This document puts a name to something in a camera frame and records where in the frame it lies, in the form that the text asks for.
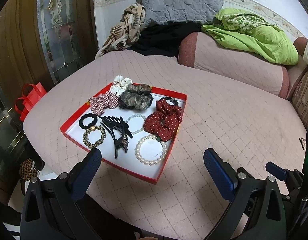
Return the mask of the wooden glass door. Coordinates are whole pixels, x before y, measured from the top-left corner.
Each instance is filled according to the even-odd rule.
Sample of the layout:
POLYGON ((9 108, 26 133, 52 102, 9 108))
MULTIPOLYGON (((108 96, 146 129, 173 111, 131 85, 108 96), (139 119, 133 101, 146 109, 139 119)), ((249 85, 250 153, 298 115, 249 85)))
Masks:
POLYGON ((52 89, 97 49, 93 0, 0 0, 0 106, 27 83, 52 89))

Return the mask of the leaf print cloth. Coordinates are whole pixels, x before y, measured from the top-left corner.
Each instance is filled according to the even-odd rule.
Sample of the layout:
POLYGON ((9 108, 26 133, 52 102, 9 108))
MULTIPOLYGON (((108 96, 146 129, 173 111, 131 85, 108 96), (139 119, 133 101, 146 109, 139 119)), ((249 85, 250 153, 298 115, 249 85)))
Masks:
POLYGON ((138 41, 145 21, 145 7, 141 4, 131 4, 127 7, 120 23, 113 26, 110 35, 98 50, 95 59, 111 51, 122 51, 138 41))

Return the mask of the striped beige cushion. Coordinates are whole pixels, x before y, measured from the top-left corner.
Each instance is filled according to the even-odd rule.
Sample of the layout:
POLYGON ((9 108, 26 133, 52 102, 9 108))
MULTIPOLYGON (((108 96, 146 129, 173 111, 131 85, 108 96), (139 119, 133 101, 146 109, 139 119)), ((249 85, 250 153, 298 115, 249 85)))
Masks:
POLYGON ((308 128, 308 71, 304 74, 295 89, 292 104, 305 128, 308 128))

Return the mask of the black fabric pile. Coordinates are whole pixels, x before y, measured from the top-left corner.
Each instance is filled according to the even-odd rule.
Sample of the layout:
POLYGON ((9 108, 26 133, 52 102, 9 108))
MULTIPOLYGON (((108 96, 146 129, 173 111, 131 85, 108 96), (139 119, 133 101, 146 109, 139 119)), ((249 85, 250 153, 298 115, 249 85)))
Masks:
POLYGON ((130 50, 144 56, 178 57, 182 40, 191 33, 201 31, 201 26, 199 23, 179 22, 147 27, 141 31, 138 41, 130 47, 130 50))

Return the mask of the white fabric scrunchie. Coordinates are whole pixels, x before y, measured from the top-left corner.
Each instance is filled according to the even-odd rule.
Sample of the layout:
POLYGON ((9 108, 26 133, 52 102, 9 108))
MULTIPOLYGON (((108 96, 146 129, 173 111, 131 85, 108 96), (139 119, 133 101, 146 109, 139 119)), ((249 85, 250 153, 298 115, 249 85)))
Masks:
POLYGON ((125 92, 129 84, 133 84, 133 81, 129 77, 123 77, 122 75, 117 75, 112 82, 110 91, 113 94, 120 97, 121 94, 125 92))

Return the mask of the red gift bag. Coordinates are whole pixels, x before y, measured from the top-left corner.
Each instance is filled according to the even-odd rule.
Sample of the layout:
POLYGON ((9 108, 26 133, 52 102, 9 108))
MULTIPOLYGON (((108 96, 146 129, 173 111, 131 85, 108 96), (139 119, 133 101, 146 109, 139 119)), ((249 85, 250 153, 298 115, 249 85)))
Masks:
POLYGON ((22 86, 21 97, 14 102, 14 109, 18 113, 20 121, 25 120, 27 114, 46 93, 40 82, 36 85, 26 83, 22 86))

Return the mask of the red polka dot scrunchie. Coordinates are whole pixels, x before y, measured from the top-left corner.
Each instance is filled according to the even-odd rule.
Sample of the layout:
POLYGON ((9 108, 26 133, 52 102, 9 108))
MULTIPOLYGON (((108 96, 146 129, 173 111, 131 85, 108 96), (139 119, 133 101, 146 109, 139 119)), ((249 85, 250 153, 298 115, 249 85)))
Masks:
POLYGON ((178 101, 172 97, 163 97, 155 102, 156 109, 144 122, 144 131, 157 135, 161 141, 171 140, 181 122, 181 107, 178 101))

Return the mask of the grey-brown satin scrunchie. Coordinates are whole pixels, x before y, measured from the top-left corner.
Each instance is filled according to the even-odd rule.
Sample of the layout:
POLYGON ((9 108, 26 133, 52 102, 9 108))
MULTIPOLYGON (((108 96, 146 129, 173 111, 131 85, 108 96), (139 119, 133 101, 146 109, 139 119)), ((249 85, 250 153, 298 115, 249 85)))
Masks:
POLYGON ((125 92, 119 97, 119 108, 137 111, 148 109, 153 102, 151 91, 151 87, 146 84, 127 85, 125 92))

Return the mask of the red checked scrunchie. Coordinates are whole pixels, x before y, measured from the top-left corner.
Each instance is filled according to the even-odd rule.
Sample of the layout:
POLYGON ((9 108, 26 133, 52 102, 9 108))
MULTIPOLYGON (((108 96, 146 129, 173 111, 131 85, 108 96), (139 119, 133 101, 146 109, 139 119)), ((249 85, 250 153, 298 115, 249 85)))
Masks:
POLYGON ((119 105, 119 97, 111 91, 107 91, 105 94, 90 98, 89 105, 95 115, 101 116, 105 113, 105 109, 114 109, 119 105))

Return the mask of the grey quilted pillow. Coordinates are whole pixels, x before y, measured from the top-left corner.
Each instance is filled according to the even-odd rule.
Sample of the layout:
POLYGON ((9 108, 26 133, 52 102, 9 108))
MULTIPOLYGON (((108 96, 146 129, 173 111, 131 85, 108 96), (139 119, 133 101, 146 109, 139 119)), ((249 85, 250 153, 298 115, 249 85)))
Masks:
POLYGON ((171 23, 213 22, 223 0, 137 0, 145 8, 144 28, 171 23))

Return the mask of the small beige hair clip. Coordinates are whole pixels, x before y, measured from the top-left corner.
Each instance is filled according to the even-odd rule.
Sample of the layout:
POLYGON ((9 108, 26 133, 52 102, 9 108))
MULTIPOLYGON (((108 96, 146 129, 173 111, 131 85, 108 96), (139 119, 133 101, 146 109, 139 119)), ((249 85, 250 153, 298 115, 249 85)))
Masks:
POLYGON ((306 139, 304 137, 299 138, 299 141, 301 143, 302 149, 306 149, 306 139))

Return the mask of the pink bolster pillow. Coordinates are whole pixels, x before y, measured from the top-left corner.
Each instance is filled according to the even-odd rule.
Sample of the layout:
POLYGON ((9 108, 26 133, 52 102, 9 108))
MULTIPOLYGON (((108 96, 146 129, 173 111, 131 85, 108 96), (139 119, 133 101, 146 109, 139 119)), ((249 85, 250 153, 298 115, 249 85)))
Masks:
POLYGON ((261 56, 246 51, 226 49, 211 36, 191 33, 179 47, 178 63, 225 76, 286 99, 288 71, 261 56))

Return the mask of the red shallow box tray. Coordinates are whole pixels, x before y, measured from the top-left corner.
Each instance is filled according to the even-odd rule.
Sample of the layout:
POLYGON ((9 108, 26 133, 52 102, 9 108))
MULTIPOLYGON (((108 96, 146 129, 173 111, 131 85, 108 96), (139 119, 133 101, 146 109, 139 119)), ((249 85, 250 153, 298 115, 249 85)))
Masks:
POLYGON ((156 111, 156 103, 165 98, 184 110, 186 94, 158 87, 151 87, 152 104, 144 111, 135 109, 106 108, 101 116, 93 113, 88 102, 84 103, 61 126, 62 134, 71 142, 90 151, 101 151, 102 160, 113 167, 156 184, 171 153, 176 136, 163 142, 160 137, 144 131, 145 119, 156 111))

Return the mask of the patterned slipper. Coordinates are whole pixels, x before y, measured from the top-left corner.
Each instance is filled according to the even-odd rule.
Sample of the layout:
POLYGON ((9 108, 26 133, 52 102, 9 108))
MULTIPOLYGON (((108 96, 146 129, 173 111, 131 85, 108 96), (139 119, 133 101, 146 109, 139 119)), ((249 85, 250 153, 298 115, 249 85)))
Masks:
POLYGON ((22 181, 29 181, 39 176, 39 172, 34 165, 35 163, 31 158, 26 159, 20 164, 19 174, 22 181))

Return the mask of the black leaf hair claw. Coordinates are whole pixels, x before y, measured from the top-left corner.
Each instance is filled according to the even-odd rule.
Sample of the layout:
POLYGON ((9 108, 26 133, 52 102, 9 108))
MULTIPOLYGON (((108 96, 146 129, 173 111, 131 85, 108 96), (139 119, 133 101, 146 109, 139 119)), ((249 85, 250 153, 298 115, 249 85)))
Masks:
POLYGON ((100 124, 110 134, 114 142, 114 157, 118 158, 120 149, 126 153, 129 148, 129 139, 133 138, 129 125, 122 116, 97 116, 100 118, 100 124))

